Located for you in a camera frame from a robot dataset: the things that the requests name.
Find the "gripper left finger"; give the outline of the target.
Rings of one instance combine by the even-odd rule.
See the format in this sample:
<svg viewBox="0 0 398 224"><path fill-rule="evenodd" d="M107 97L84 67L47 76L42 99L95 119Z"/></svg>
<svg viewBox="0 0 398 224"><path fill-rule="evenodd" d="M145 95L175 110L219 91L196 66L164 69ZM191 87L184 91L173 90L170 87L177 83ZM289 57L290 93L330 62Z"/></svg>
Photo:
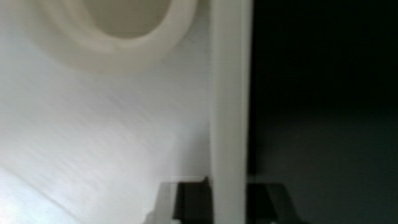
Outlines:
<svg viewBox="0 0 398 224"><path fill-rule="evenodd" d="M143 224L214 224L214 193L207 177L164 182Z"/></svg>

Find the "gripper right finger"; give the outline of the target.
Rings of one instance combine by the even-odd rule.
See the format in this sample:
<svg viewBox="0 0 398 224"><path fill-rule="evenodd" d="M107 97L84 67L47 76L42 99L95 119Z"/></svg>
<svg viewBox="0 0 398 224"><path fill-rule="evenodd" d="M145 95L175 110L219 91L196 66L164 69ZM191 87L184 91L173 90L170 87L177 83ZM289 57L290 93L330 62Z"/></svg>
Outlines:
<svg viewBox="0 0 398 224"><path fill-rule="evenodd" d="M280 183L248 185L248 224L310 224L299 216L289 189Z"/></svg>

